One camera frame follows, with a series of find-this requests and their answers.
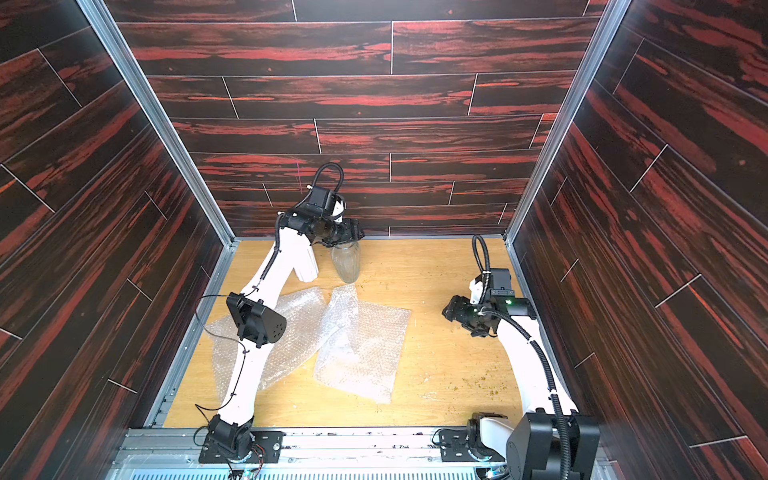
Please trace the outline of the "clear glass vase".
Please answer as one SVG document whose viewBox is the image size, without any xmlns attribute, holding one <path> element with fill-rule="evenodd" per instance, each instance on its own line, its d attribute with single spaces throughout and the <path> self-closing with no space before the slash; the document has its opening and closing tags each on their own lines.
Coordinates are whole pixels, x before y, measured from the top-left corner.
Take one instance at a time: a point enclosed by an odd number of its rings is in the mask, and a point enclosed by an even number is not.
<svg viewBox="0 0 768 480">
<path fill-rule="evenodd" d="M 354 284 L 361 270 L 361 247 L 358 241 L 335 245 L 331 248 L 331 260 L 339 278 L 346 284 Z"/>
</svg>

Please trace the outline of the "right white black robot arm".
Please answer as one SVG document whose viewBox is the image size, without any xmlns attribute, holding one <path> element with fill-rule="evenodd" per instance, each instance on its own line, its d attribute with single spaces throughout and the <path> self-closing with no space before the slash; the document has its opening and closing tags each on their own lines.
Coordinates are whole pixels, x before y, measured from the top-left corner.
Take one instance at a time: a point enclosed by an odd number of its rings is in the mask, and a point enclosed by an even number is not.
<svg viewBox="0 0 768 480">
<path fill-rule="evenodd" d="M 535 309 L 525 298 L 482 303 L 455 295 L 443 316 L 473 337 L 495 337 L 517 381 L 523 413 L 516 425 L 500 414 L 475 413 L 463 441 L 440 432 L 443 454 L 478 462 L 502 462 L 487 479 L 589 479 L 600 440 L 597 421 L 579 412 L 544 350 Z"/>
</svg>

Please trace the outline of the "aluminium front rail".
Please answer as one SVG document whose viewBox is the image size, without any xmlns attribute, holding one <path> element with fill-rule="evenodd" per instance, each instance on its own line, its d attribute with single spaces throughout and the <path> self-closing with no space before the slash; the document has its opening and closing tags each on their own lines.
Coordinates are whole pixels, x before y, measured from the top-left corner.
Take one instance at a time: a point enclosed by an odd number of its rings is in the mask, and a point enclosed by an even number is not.
<svg viewBox="0 0 768 480">
<path fill-rule="evenodd" d="M 452 427 L 272 428 L 285 433 L 274 464 L 201 464 L 203 433 L 132 429 L 110 479 L 487 479 L 502 462 L 443 463 L 432 437 Z"/>
</svg>

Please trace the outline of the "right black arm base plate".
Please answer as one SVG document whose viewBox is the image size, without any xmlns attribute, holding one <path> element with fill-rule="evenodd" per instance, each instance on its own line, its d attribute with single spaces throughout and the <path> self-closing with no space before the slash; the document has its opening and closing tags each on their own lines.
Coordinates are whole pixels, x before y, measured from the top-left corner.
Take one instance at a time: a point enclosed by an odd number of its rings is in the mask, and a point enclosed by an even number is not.
<svg viewBox="0 0 768 480">
<path fill-rule="evenodd" d="M 432 443 L 440 453 L 443 463 L 478 462 L 469 449 L 468 430 L 464 428 L 439 428 Z"/>
</svg>

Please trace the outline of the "white ribbed vase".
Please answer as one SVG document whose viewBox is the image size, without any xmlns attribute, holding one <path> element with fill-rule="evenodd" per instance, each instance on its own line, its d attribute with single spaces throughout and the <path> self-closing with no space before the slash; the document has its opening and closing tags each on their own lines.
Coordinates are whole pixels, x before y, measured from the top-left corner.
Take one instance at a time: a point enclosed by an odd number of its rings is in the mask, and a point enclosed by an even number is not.
<svg viewBox="0 0 768 480">
<path fill-rule="evenodd" d="M 319 268 L 311 244 L 299 244 L 291 248 L 293 252 L 294 271 L 297 278 L 303 283 L 310 283 L 317 279 Z"/>
</svg>

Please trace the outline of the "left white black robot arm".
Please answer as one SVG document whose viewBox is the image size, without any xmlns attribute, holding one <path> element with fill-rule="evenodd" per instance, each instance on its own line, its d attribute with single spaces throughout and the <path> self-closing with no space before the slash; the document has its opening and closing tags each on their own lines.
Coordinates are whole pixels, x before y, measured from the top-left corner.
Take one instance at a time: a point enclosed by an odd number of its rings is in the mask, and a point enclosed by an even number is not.
<svg viewBox="0 0 768 480">
<path fill-rule="evenodd" d="M 282 289 L 292 274 L 305 283 L 317 278 L 315 243 L 332 248 L 363 237 L 356 219 L 298 213 L 277 218 L 271 253 L 241 292 L 226 297 L 239 353 L 223 404 L 213 409 L 208 422 L 205 450 L 216 451 L 224 462 L 237 463 L 255 453 L 251 434 L 255 397 L 269 354 L 287 330 L 287 318 L 275 310 Z"/>
</svg>

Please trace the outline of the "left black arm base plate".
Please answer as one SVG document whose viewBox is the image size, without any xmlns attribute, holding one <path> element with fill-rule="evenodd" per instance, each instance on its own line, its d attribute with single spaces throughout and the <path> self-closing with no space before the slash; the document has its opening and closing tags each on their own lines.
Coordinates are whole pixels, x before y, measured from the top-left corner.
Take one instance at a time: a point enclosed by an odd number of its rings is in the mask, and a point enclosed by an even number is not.
<svg viewBox="0 0 768 480">
<path fill-rule="evenodd" d="M 201 447 L 198 462 L 201 464 L 274 464 L 279 461 L 285 433 L 279 430 L 252 430 L 250 449 L 238 457 L 225 449 L 207 434 Z"/>
</svg>

